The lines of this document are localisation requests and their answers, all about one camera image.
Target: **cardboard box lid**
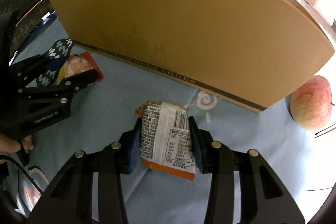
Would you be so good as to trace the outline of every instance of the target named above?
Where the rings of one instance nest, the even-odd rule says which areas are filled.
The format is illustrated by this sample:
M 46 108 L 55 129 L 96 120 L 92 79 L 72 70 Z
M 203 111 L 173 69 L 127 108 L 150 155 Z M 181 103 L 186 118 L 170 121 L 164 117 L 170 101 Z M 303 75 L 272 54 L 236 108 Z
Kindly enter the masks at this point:
M 316 22 L 285 0 L 50 2 L 71 39 L 195 79 L 256 111 L 334 53 Z

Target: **light blue tablecloth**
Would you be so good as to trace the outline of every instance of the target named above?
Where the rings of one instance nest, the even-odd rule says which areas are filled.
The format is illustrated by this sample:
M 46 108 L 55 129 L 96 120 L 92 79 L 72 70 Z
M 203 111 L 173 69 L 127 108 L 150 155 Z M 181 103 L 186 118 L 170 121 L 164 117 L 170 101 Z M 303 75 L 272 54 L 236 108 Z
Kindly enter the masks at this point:
M 56 40 L 67 37 L 56 20 L 27 46 L 16 62 L 44 53 Z M 71 53 L 84 51 L 75 46 Z M 35 149 L 30 152 L 28 167 L 37 165 L 51 181 L 75 151 L 100 151 L 131 130 L 137 107 L 148 100 L 165 101 L 189 105 L 187 113 L 195 117 L 199 128 L 208 130 L 215 140 L 230 149 L 241 152 L 257 149 L 297 200 L 305 181 L 310 148 L 307 133 L 292 120 L 285 100 L 257 114 L 135 66 L 94 52 L 90 54 L 104 79 L 74 95 L 70 118 L 33 135 Z M 238 191 L 239 180 L 235 179 Z M 202 175 L 197 170 L 195 180 L 190 182 L 148 170 L 139 160 L 134 173 L 121 175 L 121 181 L 130 224 L 204 222 L 211 175 Z M 235 223 L 240 219 L 239 195 L 236 195 Z M 94 199 L 94 219 L 97 219 L 96 202 Z

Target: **finger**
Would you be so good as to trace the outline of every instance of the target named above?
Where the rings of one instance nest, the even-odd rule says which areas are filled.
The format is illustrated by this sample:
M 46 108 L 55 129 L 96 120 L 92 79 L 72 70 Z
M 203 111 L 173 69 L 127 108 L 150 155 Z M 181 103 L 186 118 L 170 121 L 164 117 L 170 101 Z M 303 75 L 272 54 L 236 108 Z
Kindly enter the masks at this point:
M 25 150 L 33 150 L 34 149 L 34 145 L 31 142 L 26 141 L 26 138 L 22 139 L 21 143 L 22 143 L 23 148 Z
M 32 135 L 27 136 L 27 137 L 25 138 L 25 140 L 26 140 L 27 142 L 31 143 L 32 140 L 33 140 Z
M 0 155 L 8 156 L 8 154 L 6 152 L 2 152 L 2 151 L 0 151 Z M 0 164 L 4 164 L 5 162 L 6 162 L 6 160 L 0 160 Z
M 20 149 L 21 145 L 19 142 L 9 139 L 4 134 L 0 134 L 0 151 L 14 153 L 18 152 Z

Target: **apple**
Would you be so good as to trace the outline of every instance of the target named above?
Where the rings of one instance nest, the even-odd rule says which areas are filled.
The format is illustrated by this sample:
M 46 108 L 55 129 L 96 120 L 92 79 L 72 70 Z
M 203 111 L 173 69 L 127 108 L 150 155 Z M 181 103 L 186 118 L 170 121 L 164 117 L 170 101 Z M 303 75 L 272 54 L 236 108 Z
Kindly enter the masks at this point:
M 324 127 L 330 120 L 332 95 L 327 79 L 314 75 L 292 93 L 289 103 L 295 122 L 306 130 Z

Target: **black cable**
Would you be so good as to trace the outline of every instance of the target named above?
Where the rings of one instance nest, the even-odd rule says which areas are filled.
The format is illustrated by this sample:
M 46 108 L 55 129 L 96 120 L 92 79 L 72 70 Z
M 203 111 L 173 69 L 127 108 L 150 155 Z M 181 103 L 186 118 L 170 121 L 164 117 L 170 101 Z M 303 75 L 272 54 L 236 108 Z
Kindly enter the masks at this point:
M 323 134 L 321 134 L 321 135 L 318 135 L 318 136 L 315 137 L 315 138 L 321 137 L 321 136 L 323 136 L 323 135 L 325 135 L 325 134 L 327 134 L 327 133 L 333 131 L 334 129 L 336 129 L 336 128 L 333 128 L 333 129 L 331 129 L 331 130 L 328 130 L 327 132 L 325 132 L 325 133 L 323 133 Z
M 318 135 L 319 133 L 321 133 L 322 131 L 325 131 L 326 129 L 331 128 L 331 127 L 333 127 L 333 126 L 336 126 L 336 123 L 334 123 L 333 125 L 331 125 L 331 126 L 325 128 L 325 129 L 322 129 L 321 131 L 315 133 L 315 136 Z
M 317 190 L 305 190 L 305 192 L 312 192 L 312 191 L 327 190 L 327 189 L 332 189 L 332 188 L 333 188 L 333 187 L 324 188 L 324 189 L 317 189 Z
M 19 169 L 17 170 L 17 191 L 18 191 L 18 195 L 19 195 L 19 199 L 21 203 L 25 206 L 26 210 L 31 213 L 31 211 L 28 209 L 26 203 L 23 201 L 21 194 L 20 194 L 20 170 Z
M 27 179 L 31 182 L 32 185 L 35 186 L 35 188 L 41 193 L 43 194 L 43 191 L 41 190 L 40 187 L 38 187 L 38 185 L 34 182 L 34 180 L 30 177 L 30 175 L 27 174 L 27 172 L 22 168 L 22 166 L 20 164 L 18 164 L 14 159 L 12 159 L 9 156 L 6 155 L 0 155 L 0 160 L 9 160 L 10 162 L 14 163 L 16 165 L 17 168 L 20 169 L 20 171 L 22 173 L 24 173 L 24 175 L 27 177 Z

